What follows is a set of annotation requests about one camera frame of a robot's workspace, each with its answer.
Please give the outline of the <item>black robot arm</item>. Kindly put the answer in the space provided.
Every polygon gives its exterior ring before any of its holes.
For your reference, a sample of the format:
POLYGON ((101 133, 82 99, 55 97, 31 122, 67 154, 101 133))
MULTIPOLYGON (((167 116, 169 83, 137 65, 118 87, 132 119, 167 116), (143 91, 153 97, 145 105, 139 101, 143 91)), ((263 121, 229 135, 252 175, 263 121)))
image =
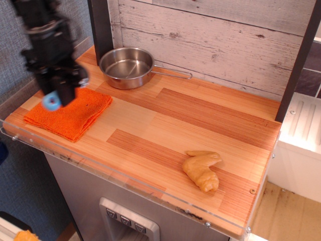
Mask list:
POLYGON ((12 1, 21 17, 31 49, 21 55, 44 94, 42 105, 49 111, 66 107, 76 98, 76 89, 88 84, 89 76, 74 57, 74 39, 69 19, 57 8, 59 1, 12 1))

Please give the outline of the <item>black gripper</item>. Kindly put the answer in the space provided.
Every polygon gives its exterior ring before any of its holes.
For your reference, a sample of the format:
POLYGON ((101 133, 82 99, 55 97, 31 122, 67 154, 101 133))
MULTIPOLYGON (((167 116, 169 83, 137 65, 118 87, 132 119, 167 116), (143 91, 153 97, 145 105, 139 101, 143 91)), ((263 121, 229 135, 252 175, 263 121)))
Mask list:
POLYGON ((84 68, 73 59, 73 40, 67 22, 50 22, 40 27, 25 26, 32 49, 23 50, 27 70, 35 74, 36 82, 44 95, 55 90, 63 107, 70 104, 75 98, 75 88, 88 85, 89 77, 84 68), (53 75, 47 73, 49 69, 64 71, 72 75, 72 85, 66 81, 54 81, 53 75))

